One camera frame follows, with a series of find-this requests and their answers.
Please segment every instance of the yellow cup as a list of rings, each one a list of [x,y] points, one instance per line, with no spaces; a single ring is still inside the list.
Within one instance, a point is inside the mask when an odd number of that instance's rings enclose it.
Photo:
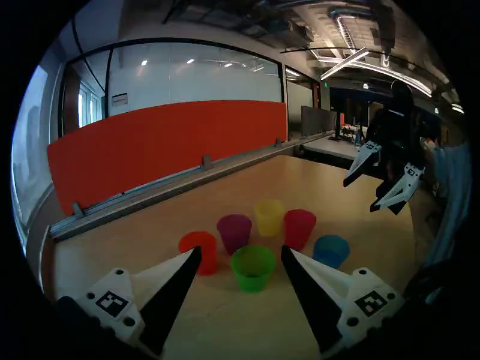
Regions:
[[[279,200],[261,200],[254,209],[260,235],[276,236],[281,232],[285,208]]]

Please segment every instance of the green cup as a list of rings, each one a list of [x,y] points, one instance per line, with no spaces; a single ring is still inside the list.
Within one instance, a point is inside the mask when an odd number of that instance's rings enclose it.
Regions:
[[[230,264],[243,291],[259,292],[275,268],[275,256],[266,247],[247,245],[232,255]]]

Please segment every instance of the red cup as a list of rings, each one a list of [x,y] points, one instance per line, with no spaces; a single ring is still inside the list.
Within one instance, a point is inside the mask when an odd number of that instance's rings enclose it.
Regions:
[[[310,211],[295,209],[287,211],[283,221],[285,223],[285,245],[301,251],[317,222],[316,216]]]
[[[221,218],[217,223],[218,232],[229,255],[248,245],[251,220],[245,215],[232,214]]]
[[[199,246],[202,249],[202,262],[197,270],[199,275],[212,275],[217,271],[217,239],[206,231],[194,231],[186,234],[178,243],[178,250],[186,253]]]

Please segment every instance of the table surface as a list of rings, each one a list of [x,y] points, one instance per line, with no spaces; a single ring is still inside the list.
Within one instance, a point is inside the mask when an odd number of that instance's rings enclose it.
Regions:
[[[350,160],[354,160],[358,152],[353,143],[343,140],[329,140],[329,136],[305,143],[304,148]]]
[[[415,243],[408,205],[395,216],[369,212],[378,179],[362,176],[343,188],[346,170],[277,156],[187,193],[150,206],[59,243],[55,249],[57,297],[76,298],[114,267],[131,273],[176,256],[178,241],[194,230],[218,242],[219,270],[196,276],[167,339],[163,359],[311,359],[318,346],[280,260],[282,236],[251,243],[269,247],[277,265],[260,293],[242,292],[216,229],[226,214],[253,219],[260,199],[279,199],[285,208],[304,208],[317,224],[302,251],[326,234],[348,240],[351,254],[341,270],[366,266],[402,291],[415,271]]]

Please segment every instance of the glass wall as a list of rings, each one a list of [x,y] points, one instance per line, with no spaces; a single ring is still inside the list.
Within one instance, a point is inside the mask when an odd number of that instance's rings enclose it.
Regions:
[[[110,116],[202,100],[281,102],[278,65],[249,54],[198,44],[140,44],[113,51]]]
[[[287,100],[289,115],[289,139],[297,139],[302,133],[302,106],[314,107],[314,80],[286,68]]]
[[[64,75],[64,134],[109,116],[202,100],[282,102],[278,64],[243,52],[188,43],[152,43],[109,51],[71,64]]]
[[[80,78],[80,83],[72,86],[72,81],[69,78],[69,85],[71,86],[68,87],[68,91],[75,92],[75,94],[67,94],[67,98],[77,99],[76,113],[78,114],[79,128],[103,119],[101,98],[105,96],[108,57],[108,51],[87,57],[86,60],[91,70],[83,60],[77,61],[71,66],[71,70]]]
[[[20,105],[11,147],[11,192],[17,228],[25,250],[38,204],[52,183],[47,146],[53,90],[61,60],[49,49],[36,67]]]

